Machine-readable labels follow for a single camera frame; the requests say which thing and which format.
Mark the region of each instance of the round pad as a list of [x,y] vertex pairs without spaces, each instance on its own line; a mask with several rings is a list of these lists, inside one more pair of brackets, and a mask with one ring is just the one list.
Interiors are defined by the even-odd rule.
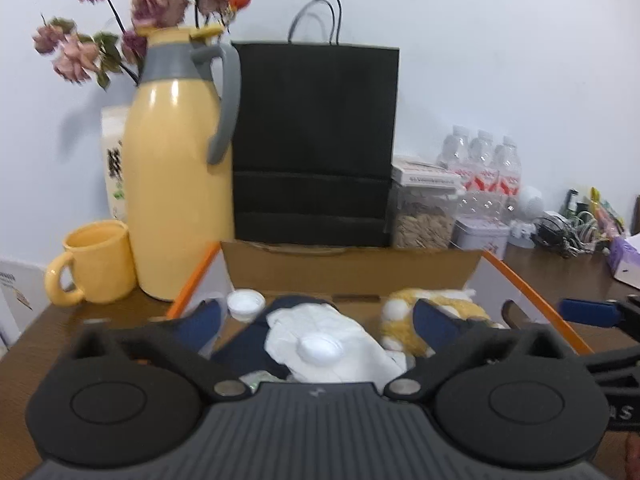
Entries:
[[609,405],[580,365],[518,356],[447,381],[435,415],[483,462],[545,469],[588,457],[607,429]]
[[201,410],[196,389],[179,375],[101,356],[56,366],[31,397],[26,421],[44,458],[114,468],[173,449]]

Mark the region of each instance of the plush toy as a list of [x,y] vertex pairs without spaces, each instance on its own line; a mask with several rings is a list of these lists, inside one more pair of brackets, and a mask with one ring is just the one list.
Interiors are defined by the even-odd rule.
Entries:
[[490,320],[482,307],[471,301],[474,290],[422,290],[406,288],[389,295],[382,307],[380,344],[386,350],[395,350],[414,356],[431,356],[429,348],[414,331],[413,310],[416,301],[429,300],[453,317],[468,319],[479,317]]

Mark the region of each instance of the thermos handle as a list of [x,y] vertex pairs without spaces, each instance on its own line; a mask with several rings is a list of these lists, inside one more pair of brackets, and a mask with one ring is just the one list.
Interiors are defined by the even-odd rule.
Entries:
[[215,44],[197,48],[191,53],[195,64],[210,63],[215,57],[222,59],[223,96],[217,132],[209,139],[208,164],[219,164],[231,144],[240,105],[240,57],[229,44]]

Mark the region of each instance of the white cloth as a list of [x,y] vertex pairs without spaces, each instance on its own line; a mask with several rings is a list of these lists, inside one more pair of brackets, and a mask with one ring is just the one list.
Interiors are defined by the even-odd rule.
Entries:
[[[281,308],[267,316],[267,323],[270,330],[264,349],[299,382],[371,382],[381,392],[406,371],[406,366],[388,355],[363,327],[331,305],[302,303]],[[312,364],[308,356],[301,355],[300,341],[323,338],[337,342],[338,350],[329,347],[326,365]]]

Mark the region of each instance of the metal screw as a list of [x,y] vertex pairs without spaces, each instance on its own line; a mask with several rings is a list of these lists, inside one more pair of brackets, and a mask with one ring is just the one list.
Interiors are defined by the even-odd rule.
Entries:
[[213,391],[222,397],[236,397],[244,394],[246,386],[241,381],[230,379],[227,381],[220,381],[213,387]]
[[413,395],[420,391],[420,383],[413,379],[396,379],[389,389],[396,395]]

